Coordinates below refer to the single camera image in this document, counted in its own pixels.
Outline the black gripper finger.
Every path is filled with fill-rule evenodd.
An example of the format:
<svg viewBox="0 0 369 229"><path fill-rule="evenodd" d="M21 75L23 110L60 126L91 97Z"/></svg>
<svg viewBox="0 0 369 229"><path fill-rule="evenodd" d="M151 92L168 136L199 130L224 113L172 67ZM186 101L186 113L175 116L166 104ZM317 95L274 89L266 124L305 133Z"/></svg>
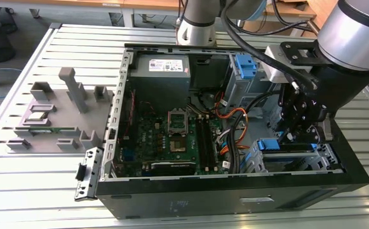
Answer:
<svg viewBox="0 0 369 229"><path fill-rule="evenodd" d="M294 131L294 140L298 143L322 144L333 141L330 116L323 121L302 120Z"/></svg>
<svg viewBox="0 0 369 229"><path fill-rule="evenodd" d="M280 89L278 97L280 107L276 131L278 141L295 141L305 130L303 113L307 109L303 94L295 89Z"/></svg>

